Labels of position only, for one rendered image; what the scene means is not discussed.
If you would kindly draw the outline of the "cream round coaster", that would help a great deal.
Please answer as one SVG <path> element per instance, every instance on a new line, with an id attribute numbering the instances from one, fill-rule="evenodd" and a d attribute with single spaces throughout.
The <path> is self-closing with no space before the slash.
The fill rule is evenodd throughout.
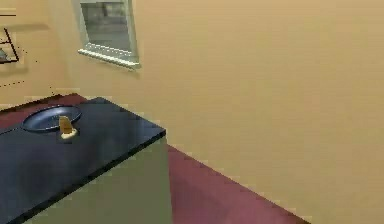
<path id="1" fill-rule="evenodd" d="M 76 136 L 77 133 L 78 133 L 78 130 L 75 128 L 72 128 L 72 131 L 70 133 L 61 133 L 60 137 L 64 140 L 66 140 L 66 139 L 70 139 L 70 138 Z"/>

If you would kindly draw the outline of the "black-topped green kitchen counter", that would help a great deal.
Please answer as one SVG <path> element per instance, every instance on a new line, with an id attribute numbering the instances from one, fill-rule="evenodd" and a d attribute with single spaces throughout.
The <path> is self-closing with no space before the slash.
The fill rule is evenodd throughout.
<path id="1" fill-rule="evenodd" d="M 76 136 L 0 132 L 0 224 L 173 224 L 164 128 L 101 97 Z"/>

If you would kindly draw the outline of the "white framed window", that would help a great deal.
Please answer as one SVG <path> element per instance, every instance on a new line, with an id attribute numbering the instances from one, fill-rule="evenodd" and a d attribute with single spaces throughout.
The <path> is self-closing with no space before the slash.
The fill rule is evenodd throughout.
<path id="1" fill-rule="evenodd" d="M 133 0 L 72 0 L 82 46 L 78 53 L 131 70 L 141 67 Z"/>

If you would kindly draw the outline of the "round dark sink basin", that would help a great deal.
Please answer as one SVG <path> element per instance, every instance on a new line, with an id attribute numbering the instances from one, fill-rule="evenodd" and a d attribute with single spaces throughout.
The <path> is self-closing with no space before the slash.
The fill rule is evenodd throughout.
<path id="1" fill-rule="evenodd" d="M 50 132 L 59 129 L 59 118 L 65 116 L 71 123 L 76 122 L 82 115 L 81 110 L 71 105 L 56 105 L 38 110 L 27 116 L 21 123 L 21 128 L 29 132 Z"/>

